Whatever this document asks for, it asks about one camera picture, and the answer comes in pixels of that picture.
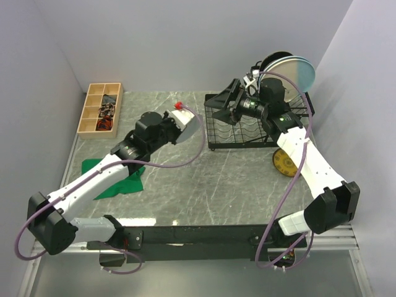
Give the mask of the black ceramic plate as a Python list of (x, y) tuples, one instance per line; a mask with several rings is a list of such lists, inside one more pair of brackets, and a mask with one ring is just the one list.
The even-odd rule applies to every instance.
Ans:
[(260, 69), (261, 69), (261, 70), (264, 70), (270, 63), (272, 63), (272, 62), (274, 62), (274, 61), (276, 61), (276, 60), (278, 60), (278, 59), (287, 57), (287, 56), (292, 56), (292, 54), (289, 53), (289, 52), (287, 52), (287, 51), (277, 51), (277, 52), (274, 52), (274, 53), (268, 55), (268, 56), (261, 62), (261, 64), (260, 64)]

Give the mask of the beige and blue plate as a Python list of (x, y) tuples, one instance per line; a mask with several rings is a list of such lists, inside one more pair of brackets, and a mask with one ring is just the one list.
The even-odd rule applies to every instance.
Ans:
[[(302, 62), (301, 64), (287, 63), (285, 65), (276, 66), (274, 69), (266, 72), (274, 72), (289, 78), (303, 93), (309, 91), (316, 78), (315, 68), (310, 62)], [(268, 78), (279, 79), (282, 82), (285, 89), (285, 102), (290, 102), (299, 96), (299, 92), (287, 80), (271, 74), (264, 74), (262, 76), (262, 79)]]

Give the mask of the pale blue scalloped plate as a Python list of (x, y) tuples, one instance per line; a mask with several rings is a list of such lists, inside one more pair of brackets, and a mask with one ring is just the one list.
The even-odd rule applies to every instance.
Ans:
[(192, 119), (186, 124), (186, 127), (182, 131), (181, 135), (177, 138), (176, 143), (180, 144), (190, 139), (200, 128), (200, 121), (197, 116), (193, 116)]

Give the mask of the watermelon pattern white plate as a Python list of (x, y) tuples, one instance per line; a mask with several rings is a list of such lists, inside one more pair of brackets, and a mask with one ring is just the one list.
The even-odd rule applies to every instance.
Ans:
[(264, 67), (263, 71), (269, 71), (271, 69), (274, 69), (276, 66), (281, 66), (281, 65), (285, 65), (287, 63), (292, 63), (292, 64), (298, 64), (298, 63), (302, 63), (302, 62), (308, 62), (309, 61), (301, 56), (285, 56), (279, 59), (276, 59), (272, 62), (270, 62), (267, 66)]

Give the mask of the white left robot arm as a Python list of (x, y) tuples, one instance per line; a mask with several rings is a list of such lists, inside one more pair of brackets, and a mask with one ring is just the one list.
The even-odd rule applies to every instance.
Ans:
[(41, 193), (31, 196), (29, 231), (51, 255), (81, 241), (100, 241), (111, 249), (122, 247), (127, 236), (117, 219), (111, 215), (78, 218), (77, 213), (109, 187), (136, 173), (153, 152), (168, 143), (177, 144), (192, 118), (186, 110), (144, 113), (98, 165), (47, 197)]

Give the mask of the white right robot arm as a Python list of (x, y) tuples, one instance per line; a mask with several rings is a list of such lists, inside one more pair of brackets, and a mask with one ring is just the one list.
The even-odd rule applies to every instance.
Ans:
[(272, 73), (260, 82), (256, 97), (247, 96), (239, 79), (233, 79), (226, 89), (204, 103), (215, 110), (213, 118), (230, 125), (236, 125), (242, 116), (258, 119), (266, 134), (298, 167), (296, 175), (309, 186), (313, 201), (305, 210), (279, 219), (278, 228), (271, 233), (273, 243), (280, 247), (287, 246), (297, 233), (321, 234), (352, 221), (360, 195), (354, 181), (345, 181), (327, 163), (310, 139), (311, 128), (304, 127), (285, 103), (283, 82), (299, 90), (289, 78)]

